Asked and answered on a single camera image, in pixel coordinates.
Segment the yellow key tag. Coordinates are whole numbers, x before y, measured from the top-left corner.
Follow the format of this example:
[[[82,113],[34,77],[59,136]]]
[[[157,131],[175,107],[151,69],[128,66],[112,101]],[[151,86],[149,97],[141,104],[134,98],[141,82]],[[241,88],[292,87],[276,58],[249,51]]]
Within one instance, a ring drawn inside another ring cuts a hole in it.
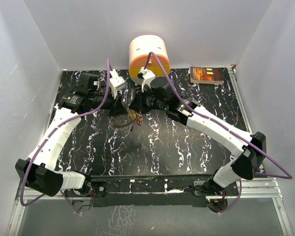
[[[135,120],[137,118],[137,113],[131,109],[128,109],[128,114],[132,120]]]

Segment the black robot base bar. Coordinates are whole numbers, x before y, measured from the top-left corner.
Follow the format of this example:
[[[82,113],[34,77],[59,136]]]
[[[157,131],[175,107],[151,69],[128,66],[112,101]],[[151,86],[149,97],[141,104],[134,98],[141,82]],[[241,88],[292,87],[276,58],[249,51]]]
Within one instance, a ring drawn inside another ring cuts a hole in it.
[[[225,189],[210,187],[210,175],[91,176],[94,207],[193,206],[225,209],[227,199],[238,196],[232,183]]]

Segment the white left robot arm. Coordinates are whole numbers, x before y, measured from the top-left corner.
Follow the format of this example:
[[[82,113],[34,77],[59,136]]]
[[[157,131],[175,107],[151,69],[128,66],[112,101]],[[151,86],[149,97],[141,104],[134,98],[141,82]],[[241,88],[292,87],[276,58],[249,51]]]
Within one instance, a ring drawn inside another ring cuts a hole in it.
[[[81,196],[91,192],[92,184],[86,174],[60,172],[55,168],[68,138],[83,117],[100,109],[127,112],[118,99],[118,92],[126,86],[125,80],[114,69],[108,72],[108,77],[108,85],[102,88],[97,75],[82,73],[77,85],[62,96],[41,141],[27,159],[19,159],[15,165],[22,189],[28,187],[51,197],[61,190],[74,189]]]

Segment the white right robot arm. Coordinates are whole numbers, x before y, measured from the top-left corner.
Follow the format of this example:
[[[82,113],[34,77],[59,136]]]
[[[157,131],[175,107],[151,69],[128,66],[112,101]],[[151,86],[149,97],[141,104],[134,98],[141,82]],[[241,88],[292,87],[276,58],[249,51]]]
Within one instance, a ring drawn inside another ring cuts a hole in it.
[[[226,147],[235,157],[219,168],[203,184],[204,192],[221,195],[227,186],[239,179],[252,180],[261,166],[266,150],[266,136],[261,132],[251,134],[219,119],[196,100],[181,102],[165,77],[136,79],[135,97],[129,109],[146,114],[151,110],[164,111],[168,118],[201,131]]]

